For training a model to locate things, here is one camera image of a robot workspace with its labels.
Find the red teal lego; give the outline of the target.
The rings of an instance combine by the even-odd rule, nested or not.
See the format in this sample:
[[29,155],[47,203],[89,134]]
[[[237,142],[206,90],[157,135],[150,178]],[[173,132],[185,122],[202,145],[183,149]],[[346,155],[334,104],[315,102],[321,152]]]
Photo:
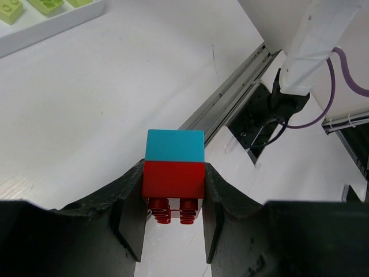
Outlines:
[[159,224],[191,225],[205,198],[205,134],[148,130],[141,197]]

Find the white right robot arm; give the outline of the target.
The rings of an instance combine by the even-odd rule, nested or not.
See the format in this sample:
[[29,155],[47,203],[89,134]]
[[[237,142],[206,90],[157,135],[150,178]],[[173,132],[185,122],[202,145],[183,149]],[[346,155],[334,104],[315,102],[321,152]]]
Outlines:
[[358,95],[368,96],[368,90],[354,82],[345,53],[337,47],[340,37],[363,5],[363,1],[311,1],[268,97],[269,113],[283,129],[289,127],[290,118],[306,105],[318,70],[324,63],[330,70],[331,94],[335,94],[332,53],[340,57],[348,87]]

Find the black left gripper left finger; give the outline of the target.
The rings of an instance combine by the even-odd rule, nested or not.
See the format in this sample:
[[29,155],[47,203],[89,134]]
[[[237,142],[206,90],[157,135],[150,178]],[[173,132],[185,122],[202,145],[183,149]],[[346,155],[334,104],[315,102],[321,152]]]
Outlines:
[[1,201],[2,276],[133,276],[146,205],[143,161],[62,209]]

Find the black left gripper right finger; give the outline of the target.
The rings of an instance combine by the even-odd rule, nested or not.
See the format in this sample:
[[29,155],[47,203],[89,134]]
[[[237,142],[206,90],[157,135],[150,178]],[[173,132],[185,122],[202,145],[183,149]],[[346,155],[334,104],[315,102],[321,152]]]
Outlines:
[[368,204],[260,204],[205,165],[203,226],[213,276],[367,276]]

